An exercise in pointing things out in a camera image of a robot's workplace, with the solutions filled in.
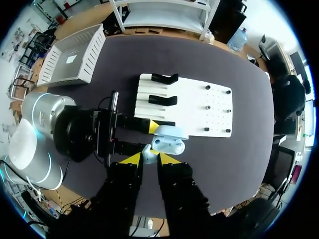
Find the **round table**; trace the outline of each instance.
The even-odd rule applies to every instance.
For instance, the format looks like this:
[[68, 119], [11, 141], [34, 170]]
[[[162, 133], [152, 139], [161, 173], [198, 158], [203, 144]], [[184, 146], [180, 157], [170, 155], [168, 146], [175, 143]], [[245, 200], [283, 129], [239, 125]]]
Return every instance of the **round table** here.
[[[49, 88], [72, 97], [77, 105], [96, 108], [112, 90], [120, 92], [118, 110], [134, 115], [141, 73], [158, 73], [211, 82], [233, 92], [233, 131], [230, 138], [190, 136], [183, 154], [174, 156], [193, 169], [193, 178], [209, 198], [210, 212], [232, 207], [258, 190], [268, 165], [274, 127], [270, 82], [261, 69], [218, 47], [164, 36], [117, 36], [106, 39], [88, 85]], [[128, 142], [151, 142], [152, 135], [117, 129]], [[52, 157], [63, 167], [66, 157], [48, 140]], [[113, 161], [125, 156], [113, 155]], [[64, 186], [90, 199], [106, 179], [104, 166], [93, 155], [71, 162]], [[157, 165], [145, 165], [136, 215], [165, 218]]]

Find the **person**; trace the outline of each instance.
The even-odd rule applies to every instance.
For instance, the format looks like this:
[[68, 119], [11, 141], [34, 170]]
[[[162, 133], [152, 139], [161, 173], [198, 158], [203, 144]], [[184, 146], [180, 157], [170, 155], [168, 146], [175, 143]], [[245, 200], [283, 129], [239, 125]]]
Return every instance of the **person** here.
[[272, 84], [276, 121], [285, 121], [293, 112], [298, 116], [305, 109], [306, 95], [311, 88], [308, 79], [300, 83], [295, 75], [287, 75]]

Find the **water bottle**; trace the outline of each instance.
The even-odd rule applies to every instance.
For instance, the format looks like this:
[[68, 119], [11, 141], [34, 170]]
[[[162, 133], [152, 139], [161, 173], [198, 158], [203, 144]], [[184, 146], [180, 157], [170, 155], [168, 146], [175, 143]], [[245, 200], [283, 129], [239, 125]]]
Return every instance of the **water bottle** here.
[[232, 38], [228, 42], [228, 46], [230, 49], [234, 51], [241, 51], [244, 47], [245, 43], [247, 42], [247, 34], [246, 28], [238, 29], [236, 33], [232, 36]]

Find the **white crate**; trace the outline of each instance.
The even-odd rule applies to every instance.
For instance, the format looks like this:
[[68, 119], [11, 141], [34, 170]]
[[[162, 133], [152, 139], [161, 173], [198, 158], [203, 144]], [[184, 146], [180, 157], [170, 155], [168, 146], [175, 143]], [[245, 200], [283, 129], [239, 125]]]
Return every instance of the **white crate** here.
[[89, 84], [104, 41], [103, 25], [99, 24], [55, 43], [44, 60], [37, 86]]

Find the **white pegboard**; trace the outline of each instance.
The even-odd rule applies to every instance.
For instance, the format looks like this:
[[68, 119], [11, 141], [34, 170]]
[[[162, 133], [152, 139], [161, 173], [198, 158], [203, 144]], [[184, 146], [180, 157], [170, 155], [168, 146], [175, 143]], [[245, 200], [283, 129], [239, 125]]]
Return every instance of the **white pegboard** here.
[[[135, 117], [172, 121], [193, 136], [231, 136], [233, 100], [229, 87], [182, 77], [172, 85], [164, 85], [151, 81], [151, 78], [151, 74], [140, 75]], [[165, 107], [149, 104], [150, 95], [165, 98], [177, 96], [177, 105]]]

